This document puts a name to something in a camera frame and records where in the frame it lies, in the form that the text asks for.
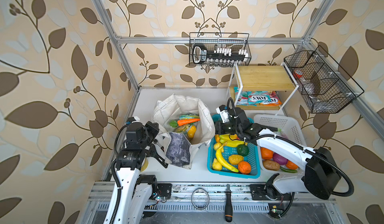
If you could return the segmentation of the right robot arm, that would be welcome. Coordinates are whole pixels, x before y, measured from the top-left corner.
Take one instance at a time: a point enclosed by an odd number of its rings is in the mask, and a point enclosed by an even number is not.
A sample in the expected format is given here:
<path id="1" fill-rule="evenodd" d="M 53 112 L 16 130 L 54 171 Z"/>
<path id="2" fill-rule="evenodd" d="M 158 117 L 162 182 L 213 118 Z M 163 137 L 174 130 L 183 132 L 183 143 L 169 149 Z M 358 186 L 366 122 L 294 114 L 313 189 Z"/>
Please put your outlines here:
<path id="1" fill-rule="evenodd" d="M 235 134 L 239 140 L 266 148 L 285 157 L 298 166 L 297 174 L 275 174 L 268 185 L 280 194 L 310 193 L 327 200 L 330 196 L 350 197 L 355 192 L 352 180 L 337 166 L 332 154 L 324 147 L 314 149 L 295 143 L 277 134 L 270 124 L 251 123 L 245 113 L 236 107 L 232 98 L 216 109 L 222 122 L 217 131 Z"/>

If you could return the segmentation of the cream canvas grocery bag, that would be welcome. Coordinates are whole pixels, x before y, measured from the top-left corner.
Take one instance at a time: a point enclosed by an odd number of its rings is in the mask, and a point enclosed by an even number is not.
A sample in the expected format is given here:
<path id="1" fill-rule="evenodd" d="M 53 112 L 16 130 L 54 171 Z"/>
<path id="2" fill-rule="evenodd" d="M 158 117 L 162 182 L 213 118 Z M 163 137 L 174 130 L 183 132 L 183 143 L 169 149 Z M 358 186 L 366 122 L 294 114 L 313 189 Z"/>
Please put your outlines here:
<path id="1" fill-rule="evenodd" d="M 188 170 L 200 147 L 209 145 L 215 135 L 211 112 L 199 98 L 173 94 L 158 101 L 152 122 L 159 125 L 157 140 L 166 163 Z"/>

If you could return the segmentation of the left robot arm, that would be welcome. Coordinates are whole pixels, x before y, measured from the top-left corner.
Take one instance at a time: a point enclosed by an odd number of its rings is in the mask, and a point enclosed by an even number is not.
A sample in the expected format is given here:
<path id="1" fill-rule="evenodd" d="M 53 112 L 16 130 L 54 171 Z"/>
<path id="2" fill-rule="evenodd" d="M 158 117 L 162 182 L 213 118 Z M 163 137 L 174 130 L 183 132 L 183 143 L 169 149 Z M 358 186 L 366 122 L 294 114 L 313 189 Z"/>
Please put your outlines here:
<path id="1" fill-rule="evenodd" d="M 149 199 L 157 192 L 154 175 L 141 175 L 141 169 L 159 133 L 159 125 L 142 124 L 135 117 L 119 130 L 115 143 L 115 160 L 111 173 L 115 181 L 105 224 L 138 224 Z"/>

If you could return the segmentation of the orange carrot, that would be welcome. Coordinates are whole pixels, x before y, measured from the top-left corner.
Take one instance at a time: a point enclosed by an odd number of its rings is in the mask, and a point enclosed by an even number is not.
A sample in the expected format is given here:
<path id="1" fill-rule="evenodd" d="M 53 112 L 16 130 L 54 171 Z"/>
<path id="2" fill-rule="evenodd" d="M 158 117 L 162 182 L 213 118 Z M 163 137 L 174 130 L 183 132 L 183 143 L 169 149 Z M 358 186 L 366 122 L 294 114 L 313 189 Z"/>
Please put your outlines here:
<path id="1" fill-rule="evenodd" d="M 186 124 L 191 124 L 200 121 L 199 118 L 192 118 L 192 119 L 180 119 L 180 120 L 172 120 L 169 122 L 169 125 L 173 128 L 183 126 Z"/>

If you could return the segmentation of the green snack bag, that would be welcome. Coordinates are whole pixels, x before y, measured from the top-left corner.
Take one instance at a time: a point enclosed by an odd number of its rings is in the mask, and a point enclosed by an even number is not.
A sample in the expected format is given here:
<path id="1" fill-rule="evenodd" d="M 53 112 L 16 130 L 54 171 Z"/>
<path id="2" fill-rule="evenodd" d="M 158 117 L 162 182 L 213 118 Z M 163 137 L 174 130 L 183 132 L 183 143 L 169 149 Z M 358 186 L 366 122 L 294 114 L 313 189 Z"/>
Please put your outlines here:
<path id="1" fill-rule="evenodd" d="M 175 133 L 183 133 L 183 134 L 187 134 L 187 131 L 189 130 L 190 126 L 192 124 L 185 124 L 183 126 L 179 126 L 174 132 Z"/>
<path id="2" fill-rule="evenodd" d="M 185 119 L 199 119 L 198 114 L 183 114 L 179 116 L 179 120 L 185 120 Z"/>

